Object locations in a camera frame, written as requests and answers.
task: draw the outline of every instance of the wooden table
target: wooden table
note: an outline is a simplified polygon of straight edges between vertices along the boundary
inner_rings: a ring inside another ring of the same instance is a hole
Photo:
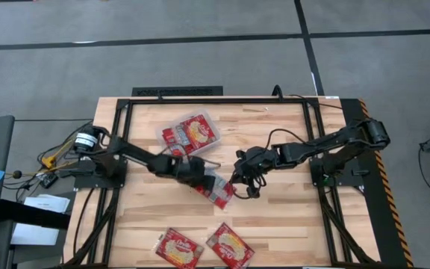
[[[116,101],[117,98],[112,97],[99,100],[95,126],[111,130]],[[320,98],[320,102],[340,106],[339,99]],[[198,104],[134,106],[129,141],[150,152],[160,152],[155,128],[200,107],[208,110],[222,135],[221,146],[202,154],[202,157],[220,162],[222,166],[218,173],[227,180],[237,160],[235,152],[252,146],[264,146],[271,130],[289,129],[308,139],[301,105]],[[321,111],[326,133],[345,126],[342,110],[323,106]],[[119,126],[121,133],[123,123]],[[291,135],[276,132],[271,143],[293,141],[296,139]],[[171,179],[157,178],[145,167],[129,163],[128,178],[116,213],[109,266],[170,266],[154,251],[159,236],[167,227],[174,227],[206,247],[198,266],[224,266],[222,260],[205,245],[221,222],[226,222],[255,250],[252,266],[329,265],[320,204],[317,190],[311,184],[308,163],[293,170],[274,170],[266,179],[267,186],[262,188],[259,199],[239,200],[234,197],[225,210],[221,210],[189,187]],[[379,260],[364,197],[351,187],[338,190],[346,228],[369,256]],[[64,246],[66,261],[72,257],[75,228],[88,192],[79,191],[75,198]],[[98,197],[99,190],[95,190],[82,218],[78,248],[93,228]],[[334,235],[339,238],[336,229]],[[104,239],[105,231],[99,237],[96,261],[101,261]],[[341,259],[339,240],[337,252]]]

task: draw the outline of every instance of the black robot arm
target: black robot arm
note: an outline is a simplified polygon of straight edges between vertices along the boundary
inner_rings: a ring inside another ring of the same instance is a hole
[[[260,188],[266,182],[264,174],[269,171],[292,169],[308,158],[317,158],[321,174],[324,177],[340,175],[345,163],[366,151],[381,150],[390,142],[382,122],[368,119],[352,123],[337,132],[303,143],[281,143],[272,145],[271,149],[259,146],[252,147],[246,152],[237,151],[239,158],[235,162],[231,183],[245,184],[247,198],[258,198]],[[331,149],[343,147],[336,153]]]
[[[103,149],[101,145],[105,137],[109,138],[109,143]],[[73,149],[80,156],[94,160],[106,176],[111,176],[120,158],[126,158],[146,166],[156,176],[175,179],[193,188],[201,185],[211,191],[214,186],[215,178],[205,175],[205,161],[202,158],[153,154],[120,137],[110,136],[109,131],[102,127],[88,126],[80,131]]]

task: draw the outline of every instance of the orange and black hazard stripe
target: orange and black hazard stripe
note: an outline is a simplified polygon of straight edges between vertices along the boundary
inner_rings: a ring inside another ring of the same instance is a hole
[[[363,100],[341,99],[341,105],[347,123],[370,117]],[[369,175],[363,176],[364,195],[381,261],[389,265],[413,267],[381,155],[377,151],[363,154],[358,157],[358,162],[362,170],[370,171]]]

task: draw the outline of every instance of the red snack package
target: red snack package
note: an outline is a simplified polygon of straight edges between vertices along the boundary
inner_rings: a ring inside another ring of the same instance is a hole
[[[162,138],[173,155],[190,155],[217,140],[203,114],[197,114],[162,131]]]
[[[241,269],[249,265],[255,251],[249,247],[225,223],[207,240],[207,245],[231,268]]]
[[[172,228],[157,245],[157,255],[180,269],[195,268],[204,247],[186,238]]]
[[[221,209],[224,209],[228,201],[233,196],[233,187],[230,183],[224,180],[221,176],[206,169],[205,175],[215,176],[214,188],[209,191],[205,190],[203,186],[197,186],[195,190],[201,195],[207,197],[213,204]]]

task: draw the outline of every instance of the white paper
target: white paper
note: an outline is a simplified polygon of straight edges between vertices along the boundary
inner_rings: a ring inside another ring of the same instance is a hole
[[[70,200],[67,198],[41,194],[38,197],[27,197],[24,204],[35,208],[64,213],[69,202]],[[54,246],[58,234],[58,229],[18,223],[14,229],[11,244]]]

